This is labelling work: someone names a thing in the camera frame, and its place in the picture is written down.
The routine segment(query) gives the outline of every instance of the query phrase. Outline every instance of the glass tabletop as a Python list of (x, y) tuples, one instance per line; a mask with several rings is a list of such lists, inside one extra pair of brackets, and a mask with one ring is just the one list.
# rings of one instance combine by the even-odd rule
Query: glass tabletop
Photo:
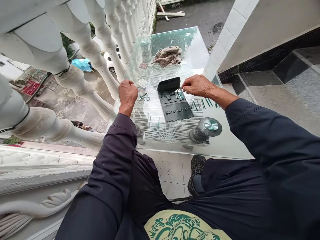
[[(152, 64), (156, 53), (169, 46), (181, 48), (181, 63), (164, 68), (158, 63)], [(244, 144), (231, 133), (224, 110), (212, 100), (184, 94), (194, 117), (170, 122), (165, 120), (157, 92), (159, 82), (180, 77), (181, 86), (186, 78), (194, 74), (203, 74), (222, 87), (198, 27), (136, 39), (124, 78), (132, 80), (139, 89), (139, 96), (144, 96), (138, 96), (131, 115), (131, 119), (141, 130), (137, 148), (223, 158), (252, 158)], [(117, 98), (107, 130), (113, 123), (119, 106), (120, 100)], [(217, 120), (222, 126), (222, 132), (201, 144), (195, 143), (190, 138), (190, 131), (204, 117)]]

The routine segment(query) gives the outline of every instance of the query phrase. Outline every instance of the sleeve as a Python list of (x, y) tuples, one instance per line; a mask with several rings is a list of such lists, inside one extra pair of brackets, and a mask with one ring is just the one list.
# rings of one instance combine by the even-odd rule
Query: sleeve
[(260, 163), (282, 216), (303, 238), (320, 231), (320, 138), (289, 118), (238, 99), (226, 108), (231, 131)]
[(118, 114), (93, 162), (88, 184), (74, 197), (55, 239), (115, 238), (128, 200), (136, 144), (134, 123)]

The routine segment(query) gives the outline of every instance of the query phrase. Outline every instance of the open black case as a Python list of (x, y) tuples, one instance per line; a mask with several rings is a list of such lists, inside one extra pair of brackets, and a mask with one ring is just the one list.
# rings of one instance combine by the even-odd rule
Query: open black case
[(180, 88), (180, 78), (159, 82), (158, 96), (166, 121), (192, 118), (193, 113)]

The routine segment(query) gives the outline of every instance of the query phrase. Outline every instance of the towel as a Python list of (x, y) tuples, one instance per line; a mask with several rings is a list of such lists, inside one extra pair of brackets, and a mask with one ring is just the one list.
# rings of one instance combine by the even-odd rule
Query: towel
[(166, 47), (157, 52), (152, 63), (158, 62), (161, 68), (173, 64), (180, 64), (181, 58), (178, 56), (181, 55), (181, 52), (182, 50), (179, 46)]

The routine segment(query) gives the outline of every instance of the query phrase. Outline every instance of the shoe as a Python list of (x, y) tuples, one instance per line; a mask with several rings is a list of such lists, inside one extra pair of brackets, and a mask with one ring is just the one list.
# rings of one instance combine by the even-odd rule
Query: shoe
[(192, 194), (192, 196), (197, 197), (200, 194), (198, 194), (193, 186), (192, 178), (196, 174), (202, 174), (204, 164), (206, 162), (206, 158), (201, 155), (194, 155), (191, 160), (191, 177), (188, 182), (188, 191)]

